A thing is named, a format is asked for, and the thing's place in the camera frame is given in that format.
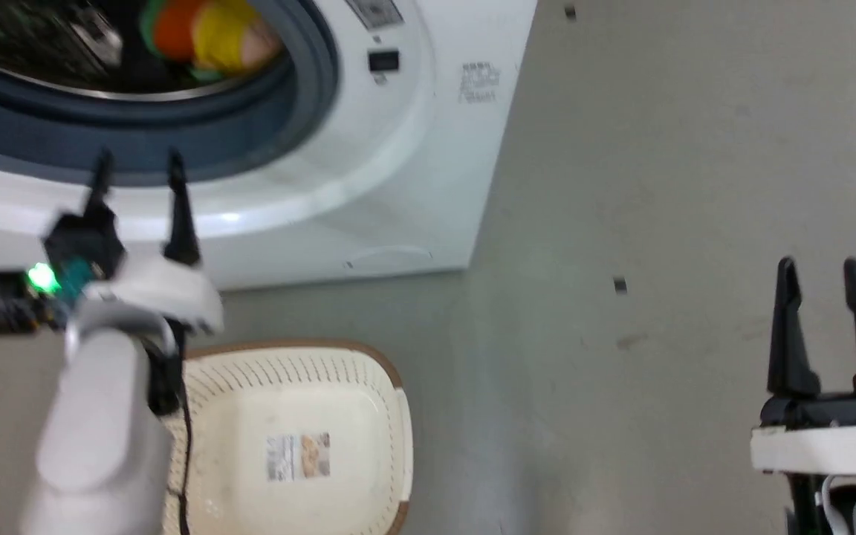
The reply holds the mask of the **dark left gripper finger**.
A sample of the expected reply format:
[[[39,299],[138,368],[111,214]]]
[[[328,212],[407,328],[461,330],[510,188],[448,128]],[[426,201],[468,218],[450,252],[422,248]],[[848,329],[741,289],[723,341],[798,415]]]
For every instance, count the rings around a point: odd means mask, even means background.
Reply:
[[[163,257],[180,265],[197,267],[201,263],[199,239],[187,189],[184,159],[176,149],[169,152],[169,187],[171,230],[169,240],[163,245]]]
[[[115,214],[108,205],[108,196],[114,172],[114,156],[108,149],[102,149],[98,155],[88,191],[88,217],[114,218]]]

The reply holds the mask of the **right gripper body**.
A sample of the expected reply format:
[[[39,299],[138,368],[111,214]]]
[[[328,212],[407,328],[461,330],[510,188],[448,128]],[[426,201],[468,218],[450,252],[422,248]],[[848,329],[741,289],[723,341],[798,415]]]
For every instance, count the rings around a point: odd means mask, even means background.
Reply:
[[[754,470],[856,476],[856,396],[772,397],[751,430]]]

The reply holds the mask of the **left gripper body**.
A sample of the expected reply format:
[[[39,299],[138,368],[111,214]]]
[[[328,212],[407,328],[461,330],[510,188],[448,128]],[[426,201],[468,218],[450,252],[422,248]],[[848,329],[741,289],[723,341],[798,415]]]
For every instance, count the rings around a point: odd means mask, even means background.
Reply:
[[[116,217],[62,213],[42,240],[67,315],[65,334],[118,325],[156,331],[171,322],[190,333],[224,331],[224,304],[216,285],[197,267],[154,254],[126,253]]]

